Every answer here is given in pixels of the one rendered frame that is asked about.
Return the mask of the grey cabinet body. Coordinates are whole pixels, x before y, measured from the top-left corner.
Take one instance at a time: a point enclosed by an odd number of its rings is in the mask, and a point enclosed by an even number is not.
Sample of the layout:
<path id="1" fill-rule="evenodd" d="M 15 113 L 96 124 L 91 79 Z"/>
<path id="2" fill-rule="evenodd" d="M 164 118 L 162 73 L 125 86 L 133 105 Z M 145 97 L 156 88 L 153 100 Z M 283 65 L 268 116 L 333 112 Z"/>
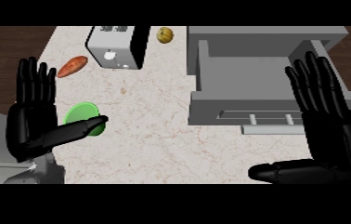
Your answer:
<path id="1" fill-rule="evenodd" d="M 304 40 L 320 40 L 329 50 L 347 35 L 344 26 L 187 26 L 186 72 L 196 74 L 201 41 L 212 57 L 286 57 Z"/>

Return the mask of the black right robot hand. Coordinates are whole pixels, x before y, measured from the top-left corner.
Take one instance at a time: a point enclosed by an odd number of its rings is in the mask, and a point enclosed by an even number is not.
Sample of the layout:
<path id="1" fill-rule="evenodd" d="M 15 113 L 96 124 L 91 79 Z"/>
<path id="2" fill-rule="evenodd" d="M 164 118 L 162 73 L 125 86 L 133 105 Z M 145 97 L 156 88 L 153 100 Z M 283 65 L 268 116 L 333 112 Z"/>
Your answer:
<path id="1" fill-rule="evenodd" d="M 311 159 L 254 165 L 251 179 L 271 184 L 351 185 L 351 110 L 326 57 L 305 52 L 285 67 L 302 112 Z"/>

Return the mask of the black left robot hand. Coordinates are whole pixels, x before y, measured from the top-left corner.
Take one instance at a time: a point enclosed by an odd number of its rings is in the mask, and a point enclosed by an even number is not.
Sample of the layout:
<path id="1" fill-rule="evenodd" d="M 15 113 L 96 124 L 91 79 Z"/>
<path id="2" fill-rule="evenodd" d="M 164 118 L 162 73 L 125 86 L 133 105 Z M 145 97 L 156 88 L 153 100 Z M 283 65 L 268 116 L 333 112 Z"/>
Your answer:
<path id="1" fill-rule="evenodd" d="M 6 142 L 18 163 L 52 152 L 61 146 L 83 139 L 108 121 L 105 115 L 58 125 L 56 69 L 37 63 L 35 57 L 19 60 L 16 73 L 16 101 L 9 109 Z"/>

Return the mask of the orange sweet potato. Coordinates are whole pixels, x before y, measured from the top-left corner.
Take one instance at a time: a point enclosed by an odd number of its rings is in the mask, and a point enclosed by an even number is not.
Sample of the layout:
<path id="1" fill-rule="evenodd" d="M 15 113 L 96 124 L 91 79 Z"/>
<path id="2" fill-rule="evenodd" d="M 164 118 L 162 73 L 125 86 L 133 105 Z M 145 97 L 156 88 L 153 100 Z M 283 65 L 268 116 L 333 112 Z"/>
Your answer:
<path id="1" fill-rule="evenodd" d="M 72 58 L 66 62 L 63 67 L 61 68 L 58 77 L 63 78 L 63 77 L 72 75 L 74 73 L 77 73 L 84 68 L 87 63 L 89 63 L 89 58 L 86 56 L 78 56 L 78 57 Z"/>

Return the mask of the silver and black toaster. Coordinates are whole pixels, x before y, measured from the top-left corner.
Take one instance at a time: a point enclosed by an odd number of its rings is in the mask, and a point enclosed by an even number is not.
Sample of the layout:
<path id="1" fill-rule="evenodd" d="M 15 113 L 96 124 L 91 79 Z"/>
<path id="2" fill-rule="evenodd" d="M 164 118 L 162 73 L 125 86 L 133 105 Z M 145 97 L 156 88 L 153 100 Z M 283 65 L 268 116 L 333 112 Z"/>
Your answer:
<path id="1" fill-rule="evenodd" d="M 91 27 L 86 48 L 102 68 L 143 68 L 149 31 L 149 26 Z"/>

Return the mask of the yellow-brown potato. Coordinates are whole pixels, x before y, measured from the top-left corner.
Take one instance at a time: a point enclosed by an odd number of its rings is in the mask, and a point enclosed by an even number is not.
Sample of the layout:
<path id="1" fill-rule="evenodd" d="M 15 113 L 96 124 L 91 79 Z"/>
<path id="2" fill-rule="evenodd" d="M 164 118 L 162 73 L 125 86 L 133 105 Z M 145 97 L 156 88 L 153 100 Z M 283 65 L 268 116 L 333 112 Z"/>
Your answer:
<path id="1" fill-rule="evenodd" d="M 171 42 L 174 37 L 174 33 L 170 28 L 162 27 L 156 32 L 156 39 L 162 44 L 167 44 Z"/>

